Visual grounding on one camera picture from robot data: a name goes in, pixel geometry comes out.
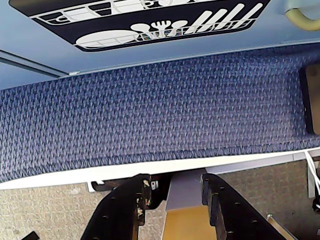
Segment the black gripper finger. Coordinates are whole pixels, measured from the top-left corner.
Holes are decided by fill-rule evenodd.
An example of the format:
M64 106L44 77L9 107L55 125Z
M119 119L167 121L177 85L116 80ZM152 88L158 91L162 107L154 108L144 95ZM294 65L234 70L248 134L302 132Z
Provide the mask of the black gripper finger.
M295 240L271 216L264 217L237 190L219 176L204 173L202 204L218 240Z
M137 240L151 204L151 176L138 174L112 190L97 205L82 240Z

